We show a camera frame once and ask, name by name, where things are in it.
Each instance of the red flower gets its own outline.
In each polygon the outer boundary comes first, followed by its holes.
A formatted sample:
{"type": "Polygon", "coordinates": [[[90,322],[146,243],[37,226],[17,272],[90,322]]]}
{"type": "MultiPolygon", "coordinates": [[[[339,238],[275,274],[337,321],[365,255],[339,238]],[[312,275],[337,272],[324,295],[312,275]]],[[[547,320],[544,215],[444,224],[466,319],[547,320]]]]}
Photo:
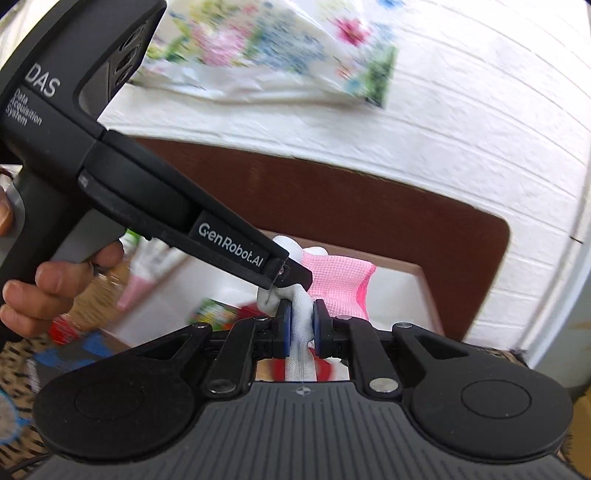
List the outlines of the red flower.
{"type": "Polygon", "coordinates": [[[369,35],[369,31],[361,26],[358,18],[335,20],[335,25],[339,29],[339,38],[355,47],[361,45],[369,35]]]}

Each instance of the human hand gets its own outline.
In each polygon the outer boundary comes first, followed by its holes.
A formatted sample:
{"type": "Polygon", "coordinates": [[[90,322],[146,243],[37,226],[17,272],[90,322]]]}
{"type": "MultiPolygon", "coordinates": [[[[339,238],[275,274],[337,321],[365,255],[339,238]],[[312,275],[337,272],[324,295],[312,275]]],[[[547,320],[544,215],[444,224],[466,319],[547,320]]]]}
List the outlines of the human hand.
{"type": "MultiPolygon", "coordinates": [[[[0,236],[8,233],[12,220],[12,207],[0,188],[0,236]]],[[[92,263],[111,268],[121,259],[123,246],[120,242],[114,242],[86,263],[42,263],[37,268],[35,285],[18,280],[6,282],[2,289],[6,303],[0,307],[0,319],[22,337],[38,336],[49,330],[54,317],[69,312],[74,297],[90,284],[92,263]]]]}

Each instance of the gray ribbed surface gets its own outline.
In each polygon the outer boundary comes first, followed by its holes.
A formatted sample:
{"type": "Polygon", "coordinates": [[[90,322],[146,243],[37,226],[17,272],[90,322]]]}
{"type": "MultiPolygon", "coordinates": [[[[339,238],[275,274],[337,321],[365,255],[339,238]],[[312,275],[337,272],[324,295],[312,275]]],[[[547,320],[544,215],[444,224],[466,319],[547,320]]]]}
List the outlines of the gray ribbed surface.
{"type": "Polygon", "coordinates": [[[30,480],[574,480],[548,456],[479,465],[425,441],[394,403],[362,397],[350,382],[255,383],[248,395],[209,405],[170,450],[130,465],[54,457],[30,480]]]}

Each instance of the brown wooden board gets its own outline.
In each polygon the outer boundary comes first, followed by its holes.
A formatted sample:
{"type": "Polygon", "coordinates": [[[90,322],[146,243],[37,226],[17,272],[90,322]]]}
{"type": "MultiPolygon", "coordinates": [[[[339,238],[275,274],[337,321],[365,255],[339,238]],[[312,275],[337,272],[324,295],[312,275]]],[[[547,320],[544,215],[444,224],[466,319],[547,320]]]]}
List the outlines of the brown wooden board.
{"type": "Polygon", "coordinates": [[[474,320],[509,241],[505,220],[400,182],[295,158],[140,141],[258,228],[421,266],[453,339],[474,320]]]}

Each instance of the plastic bag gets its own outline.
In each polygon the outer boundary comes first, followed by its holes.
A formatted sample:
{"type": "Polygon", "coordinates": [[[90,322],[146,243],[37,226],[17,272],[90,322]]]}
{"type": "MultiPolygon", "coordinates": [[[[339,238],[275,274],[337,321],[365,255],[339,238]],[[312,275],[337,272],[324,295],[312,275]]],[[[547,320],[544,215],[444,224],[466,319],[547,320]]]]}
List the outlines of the plastic bag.
{"type": "Polygon", "coordinates": [[[171,0],[136,85],[221,101],[381,106],[400,0],[171,0]]]}

